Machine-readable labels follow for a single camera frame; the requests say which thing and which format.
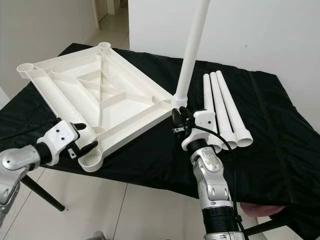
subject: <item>white cylindrical rod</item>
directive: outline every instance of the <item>white cylindrical rod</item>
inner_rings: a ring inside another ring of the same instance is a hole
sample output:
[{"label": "white cylindrical rod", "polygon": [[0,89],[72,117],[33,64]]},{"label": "white cylindrical rod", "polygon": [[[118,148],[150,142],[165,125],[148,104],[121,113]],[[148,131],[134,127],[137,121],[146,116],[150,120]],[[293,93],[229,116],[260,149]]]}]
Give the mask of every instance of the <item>white cylindrical rod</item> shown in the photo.
[{"label": "white cylindrical rod", "polygon": [[[232,132],[227,110],[220,92],[218,79],[215,72],[210,73],[210,79],[220,136],[227,141],[231,149],[235,149],[237,147],[237,138]],[[228,150],[224,143],[222,144],[222,149]]]},{"label": "white cylindrical rod", "polygon": [[[204,108],[208,111],[213,112],[213,122],[212,128],[210,130],[214,131],[216,134],[218,133],[217,124],[216,124],[216,113],[214,107],[214,100],[212,98],[211,93],[211,83],[209,74],[203,75],[203,100],[204,100]],[[206,142],[208,145],[213,145],[215,152],[219,153],[222,149],[222,141],[216,136],[210,134],[209,139]]]},{"label": "white cylindrical rod", "polygon": [[195,10],[191,30],[186,43],[183,63],[176,92],[172,99],[175,108],[186,107],[188,103],[188,90],[194,71],[195,62],[198,54],[202,32],[205,26],[210,0],[196,0]]},{"label": "white cylindrical rod", "polygon": [[220,91],[223,97],[224,105],[228,112],[228,116],[237,139],[239,147],[247,147],[253,142],[250,132],[246,129],[244,122],[238,112],[237,106],[231,96],[231,93],[226,84],[225,78],[221,71],[216,71],[217,80],[219,83]]}]

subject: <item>black metal leg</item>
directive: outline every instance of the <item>black metal leg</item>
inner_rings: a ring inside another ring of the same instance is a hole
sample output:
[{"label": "black metal leg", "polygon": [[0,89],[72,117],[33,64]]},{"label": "black metal leg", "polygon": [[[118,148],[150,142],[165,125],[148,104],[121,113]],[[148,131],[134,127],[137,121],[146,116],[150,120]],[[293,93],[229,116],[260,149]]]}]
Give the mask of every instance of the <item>black metal leg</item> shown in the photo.
[{"label": "black metal leg", "polygon": [[44,190],[41,186],[39,186],[35,181],[31,179],[28,175],[25,175],[24,178],[21,179],[21,182],[58,209],[60,212],[65,210],[65,206],[63,206],[60,202],[58,202],[53,196],[51,196],[46,190]]},{"label": "black metal leg", "polygon": [[251,235],[263,233],[268,230],[277,229],[277,228],[286,226],[292,221],[293,219],[291,217],[283,218],[283,219],[274,219],[274,220],[270,220],[265,223],[259,224],[257,226],[250,227],[246,229],[244,232],[246,233],[246,235],[251,236]]}]

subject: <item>black tablecloth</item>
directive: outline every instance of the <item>black tablecloth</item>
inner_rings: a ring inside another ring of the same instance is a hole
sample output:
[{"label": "black tablecloth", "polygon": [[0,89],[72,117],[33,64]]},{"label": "black tablecloth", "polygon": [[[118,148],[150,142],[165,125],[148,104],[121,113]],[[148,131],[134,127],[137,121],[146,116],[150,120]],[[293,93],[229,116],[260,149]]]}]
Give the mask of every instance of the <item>black tablecloth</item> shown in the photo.
[{"label": "black tablecloth", "polygon": [[[71,44],[61,55],[90,46]],[[115,49],[169,93],[174,94],[182,59]],[[221,70],[254,142],[218,154],[236,199],[261,205],[284,205],[295,222],[290,225],[304,239],[320,235],[320,136],[292,105],[277,76],[234,66],[197,61],[188,93],[188,108],[203,109],[203,74]],[[55,119],[41,95],[29,83],[0,111],[0,151],[34,143]],[[187,152],[181,149],[167,118],[112,155],[100,170],[88,173],[75,160],[62,156],[52,169],[112,179],[198,197]]]}]

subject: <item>tiled floor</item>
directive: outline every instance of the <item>tiled floor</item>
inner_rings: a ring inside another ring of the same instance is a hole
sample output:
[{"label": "tiled floor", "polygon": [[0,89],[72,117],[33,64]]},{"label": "tiled floor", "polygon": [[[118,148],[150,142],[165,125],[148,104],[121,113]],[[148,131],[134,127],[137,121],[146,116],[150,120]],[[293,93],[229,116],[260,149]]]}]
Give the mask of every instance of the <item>tiled floor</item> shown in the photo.
[{"label": "tiled floor", "polygon": [[[128,10],[107,15],[90,42],[110,42],[129,50]],[[0,240],[85,240],[101,230],[114,240],[203,239],[199,201],[174,192],[96,177],[38,168],[29,174],[65,206],[59,212],[24,185],[0,229]],[[240,212],[245,228],[257,219]],[[282,227],[265,234],[270,240],[298,240]],[[265,240],[262,234],[251,240]]]}]

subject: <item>white plastic frame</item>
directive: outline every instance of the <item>white plastic frame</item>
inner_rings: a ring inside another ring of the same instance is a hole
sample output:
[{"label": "white plastic frame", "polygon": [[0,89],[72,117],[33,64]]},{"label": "white plastic frame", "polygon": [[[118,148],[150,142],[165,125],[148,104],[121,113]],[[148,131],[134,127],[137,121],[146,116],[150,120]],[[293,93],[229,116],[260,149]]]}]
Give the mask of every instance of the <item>white plastic frame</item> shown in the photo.
[{"label": "white plastic frame", "polygon": [[85,123],[75,142],[98,147],[78,162],[97,171],[103,159],[171,115],[172,95],[111,49],[108,42],[17,67],[57,117]]}]

